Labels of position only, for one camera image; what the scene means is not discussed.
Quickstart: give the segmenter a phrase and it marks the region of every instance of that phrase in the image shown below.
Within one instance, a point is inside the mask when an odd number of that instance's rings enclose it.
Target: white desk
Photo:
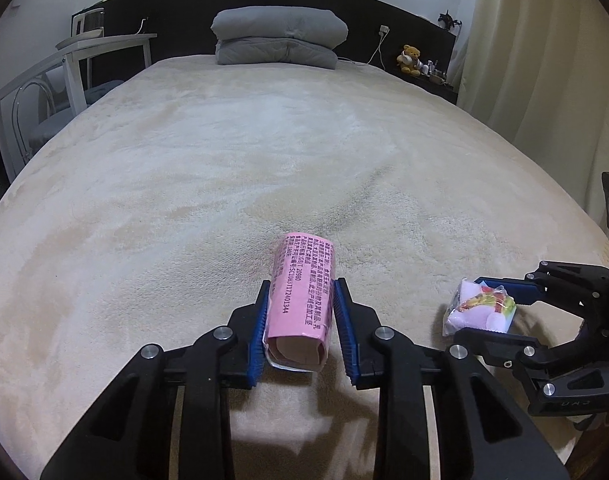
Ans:
[[[58,50],[50,56],[45,57],[42,61],[26,69],[19,76],[0,88],[0,102],[27,81],[57,66],[63,65],[67,96],[71,104],[73,116],[76,116],[87,108],[87,101],[84,97],[84,88],[82,86],[82,76],[80,75],[80,60],[90,59],[91,57],[113,52],[114,50],[142,46],[144,67],[147,68],[151,65],[149,40],[157,37],[157,34],[129,34],[127,36],[108,36],[106,38],[95,38],[94,40],[76,41],[62,50]],[[12,182],[24,165],[17,162],[14,164],[17,157],[12,156],[12,152],[18,152],[19,149],[15,142],[9,142],[10,140],[12,139],[6,136],[2,124],[2,106],[0,104],[0,152],[2,153],[4,167],[7,170],[7,176],[9,181]]]

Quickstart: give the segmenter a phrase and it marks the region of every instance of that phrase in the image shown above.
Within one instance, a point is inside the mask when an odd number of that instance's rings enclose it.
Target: pink cylindrical wrapper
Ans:
[[[329,352],[335,257],[333,242],[289,233],[276,254],[264,345],[277,368],[319,371]]]

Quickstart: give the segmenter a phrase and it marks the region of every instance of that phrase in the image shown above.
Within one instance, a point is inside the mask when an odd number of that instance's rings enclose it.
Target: headboard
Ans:
[[[423,60],[438,62],[446,70],[455,36],[434,23],[379,0],[106,0],[105,35],[133,34],[148,17],[147,32],[156,32],[151,42],[152,59],[191,54],[213,54],[216,37],[211,31],[215,15],[223,9],[245,6],[302,6],[330,9],[348,25],[348,38],[335,49],[338,56],[366,62],[380,40],[380,25],[390,27],[382,44],[382,59],[388,72],[397,72],[395,58],[404,44],[422,52]],[[128,78],[142,70],[141,56],[128,51],[106,54],[93,61],[94,84]]]

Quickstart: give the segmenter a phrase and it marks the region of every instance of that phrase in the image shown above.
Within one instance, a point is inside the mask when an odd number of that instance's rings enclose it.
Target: stuffed animal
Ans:
[[[422,62],[419,60],[420,51],[414,46],[405,45],[402,54],[398,56],[399,69],[402,73],[414,76],[420,75],[422,70]]]

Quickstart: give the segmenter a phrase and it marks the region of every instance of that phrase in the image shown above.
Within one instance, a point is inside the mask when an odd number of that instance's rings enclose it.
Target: beige blanket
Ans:
[[[0,204],[0,440],[29,479],[141,346],[189,345],[253,300],[295,230],[333,240],[353,298],[437,348],[462,277],[608,261],[540,168],[394,76],[159,62],[71,122]],[[536,304],[515,325],[559,344],[579,320]],[[335,335],[318,376],[267,370],[232,395],[238,478],[366,478],[377,395],[351,389]],[[571,424],[538,425],[565,459]]]

